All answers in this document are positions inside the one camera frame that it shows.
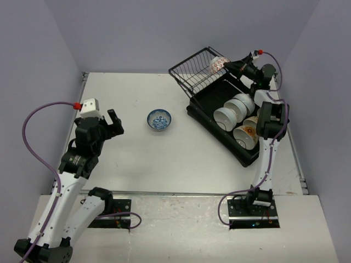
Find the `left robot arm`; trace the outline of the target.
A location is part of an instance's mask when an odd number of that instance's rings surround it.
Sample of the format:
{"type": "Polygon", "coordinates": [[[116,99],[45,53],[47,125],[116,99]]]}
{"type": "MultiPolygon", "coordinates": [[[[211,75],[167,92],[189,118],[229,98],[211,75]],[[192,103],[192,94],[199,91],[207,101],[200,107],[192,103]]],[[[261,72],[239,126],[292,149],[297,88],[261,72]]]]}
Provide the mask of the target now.
{"type": "Polygon", "coordinates": [[[71,216],[81,189],[87,183],[101,155],[104,142],[124,133],[122,122],[113,109],[112,123],[97,110],[84,112],[75,119],[75,137],[69,142],[57,170],[56,185],[35,228],[25,239],[17,240],[14,251],[21,262],[69,262],[73,246],[88,226],[114,208],[112,193],[95,187],[82,207],[71,216]]]}

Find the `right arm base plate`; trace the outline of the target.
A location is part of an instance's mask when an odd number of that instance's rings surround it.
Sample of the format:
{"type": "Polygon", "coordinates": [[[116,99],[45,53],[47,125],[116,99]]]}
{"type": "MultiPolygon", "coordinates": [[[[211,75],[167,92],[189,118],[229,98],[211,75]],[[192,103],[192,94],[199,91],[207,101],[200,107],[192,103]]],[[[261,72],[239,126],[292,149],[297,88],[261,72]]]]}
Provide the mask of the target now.
{"type": "Polygon", "coordinates": [[[248,205],[244,196],[227,198],[230,229],[279,228],[275,201],[271,206],[248,205]]]}

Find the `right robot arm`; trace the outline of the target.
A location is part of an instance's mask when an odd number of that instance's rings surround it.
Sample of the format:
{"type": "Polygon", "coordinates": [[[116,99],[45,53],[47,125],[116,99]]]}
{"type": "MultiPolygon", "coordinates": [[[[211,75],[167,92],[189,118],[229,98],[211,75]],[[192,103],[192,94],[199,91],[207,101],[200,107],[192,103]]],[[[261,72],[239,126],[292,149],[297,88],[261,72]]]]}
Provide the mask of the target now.
{"type": "Polygon", "coordinates": [[[274,56],[263,50],[255,50],[245,58],[238,61],[224,63],[224,67],[235,78],[242,76],[252,81],[250,97],[259,106],[260,113],[256,126],[259,137],[259,158],[255,179],[247,190],[245,210],[250,215],[259,214],[264,207],[270,207],[273,201],[272,179],[275,155],[280,141],[285,136],[288,125],[290,107],[284,99],[274,99],[271,95],[271,80],[279,75],[282,77],[280,67],[265,64],[258,68],[254,61],[262,54],[274,56]]]}

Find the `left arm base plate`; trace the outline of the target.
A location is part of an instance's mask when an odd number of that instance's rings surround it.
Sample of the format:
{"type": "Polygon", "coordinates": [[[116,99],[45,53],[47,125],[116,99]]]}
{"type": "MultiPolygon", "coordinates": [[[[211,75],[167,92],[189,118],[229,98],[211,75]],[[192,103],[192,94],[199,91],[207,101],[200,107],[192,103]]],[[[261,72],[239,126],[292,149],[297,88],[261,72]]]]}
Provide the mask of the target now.
{"type": "MultiPolygon", "coordinates": [[[[102,215],[122,213],[131,211],[132,200],[126,198],[114,198],[110,211],[104,211],[102,215]]],[[[106,217],[95,219],[90,223],[88,228],[110,228],[110,229],[127,229],[131,227],[131,216],[124,215],[120,217],[106,217]]]]}

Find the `light blue ribbed bowl front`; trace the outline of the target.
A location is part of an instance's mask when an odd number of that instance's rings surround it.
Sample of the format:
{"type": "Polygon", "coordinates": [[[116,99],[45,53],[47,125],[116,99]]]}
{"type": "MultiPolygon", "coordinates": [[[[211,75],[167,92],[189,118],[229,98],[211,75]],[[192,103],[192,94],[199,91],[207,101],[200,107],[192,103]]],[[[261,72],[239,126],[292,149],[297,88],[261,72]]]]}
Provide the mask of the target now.
{"type": "Polygon", "coordinates": [[[215,110],[213,113],[213,118],[217,125],[226,132],[232,131],[237,124],[235,112],[225,107],[215,110]]]}

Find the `red patterned white bowl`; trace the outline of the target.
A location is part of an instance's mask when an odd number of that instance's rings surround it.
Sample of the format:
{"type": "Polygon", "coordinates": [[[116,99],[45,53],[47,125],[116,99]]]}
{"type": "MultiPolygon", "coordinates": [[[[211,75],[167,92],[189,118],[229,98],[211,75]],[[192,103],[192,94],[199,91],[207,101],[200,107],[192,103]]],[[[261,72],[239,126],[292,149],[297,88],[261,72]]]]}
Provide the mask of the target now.
{"type": "Polygon", "coordinates": [[[224,67],[224,63],[226,62],[230,62],[230,60],[222,56],[215,56],[210,61],[210,64],[208,66],[208,72],[212,75],[216,74],[224,67]]]}

